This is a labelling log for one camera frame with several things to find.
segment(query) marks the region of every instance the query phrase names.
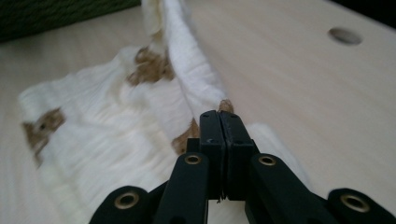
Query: light wood tabletop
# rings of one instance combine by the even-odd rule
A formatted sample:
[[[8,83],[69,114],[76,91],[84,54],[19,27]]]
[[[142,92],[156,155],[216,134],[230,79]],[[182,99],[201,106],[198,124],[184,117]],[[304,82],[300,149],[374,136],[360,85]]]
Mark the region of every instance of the light wood tabletop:
[[[323,0],[188,5],[235,113],[271,126],[319,196],[352,188],[396,214],[396,32]],[[361,43],[334,40],[334,27]],[[0,44],[0,223],[59,223],[23,142],[18,94],[148,43],[135,7]]]

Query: white cloth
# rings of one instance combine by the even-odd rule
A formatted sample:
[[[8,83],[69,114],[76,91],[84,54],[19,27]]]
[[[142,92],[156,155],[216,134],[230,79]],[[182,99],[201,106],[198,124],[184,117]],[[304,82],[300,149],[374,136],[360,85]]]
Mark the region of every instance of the white cloth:
[[[166,181],[177,159],[171,140],[188,128],[192,117],[218,109],[226,99],[194,38],[183,2],[157,3],[143,6],[161,8],[149,11],[162,13],[156,20],[162,18],[164,45],[177,78],[131,87],[125,78],[135,70],[138,48],[127,47],[109,63],[38,84],[20,95],[24,120],[36,120],[56,107],[65,114],[66,122],[50,137],[39,167],[64,223],[88,223],[114,189],[133,185],[150,191]],[[247,129],[262,152],[283,159],[307,184],[298,162],[271,129],[262,124]],[[242,203],[210,206],[210,223],[248,223]]]

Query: white towel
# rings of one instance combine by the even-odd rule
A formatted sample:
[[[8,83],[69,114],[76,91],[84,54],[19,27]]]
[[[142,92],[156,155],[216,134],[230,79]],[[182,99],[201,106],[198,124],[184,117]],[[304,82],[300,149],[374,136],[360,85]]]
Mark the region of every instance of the white towel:
[[[148,34],[163,32],[150,47],[168,50],[176,78],[131,87],[125,78],[136,69],[139,48],[127,47],[109,63],[41,83],[20,95],[26,121],[57,107],[64,112],[66,121],[44,147],[39,167],[64,223],[88,223],[114,189],[133,185],[150,191],[166,181],[177,159],[171,140],[192,118],[218,109],[227,98],[197,44],[184,3],[148,0],[142,6]],[[247,129],[262,152],[283,159],[308,184],[271,129],[263,124]],[[211,202],[209,223],[248,223],[243,203]]]

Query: brown stain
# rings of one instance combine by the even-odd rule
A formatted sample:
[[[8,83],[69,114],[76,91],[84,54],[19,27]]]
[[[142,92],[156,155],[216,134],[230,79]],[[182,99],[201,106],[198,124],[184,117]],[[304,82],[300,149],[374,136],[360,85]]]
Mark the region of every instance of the brown stain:
[[[22,124],[26,132],[27,142],[30,149],[35,153],[35,160],[38,165],[42,163],[39,154],[50,141],[50,135],[58,130],[64,122],[65,118],[61,108],[56,108],[42,115],[36,122],[24,122]]]
[[[229,99],[222,100],[219,104],[218,111],[227,111],[233,113],[233,104]],[[189,128],[181,134],[179,137],[172,141],[172,147],[174,148],[177,155],[186,153],[187,151],[187,140],[189,138],[199,138],[200,130],[195,119],[192,119]]]
[[[136,71],[127,77],[132,86],[144,82],[154,83],[161,78],[172,80],[175,77],[169,58],[152,52],[149,47],[140,49],[134,61],[138,64]]]

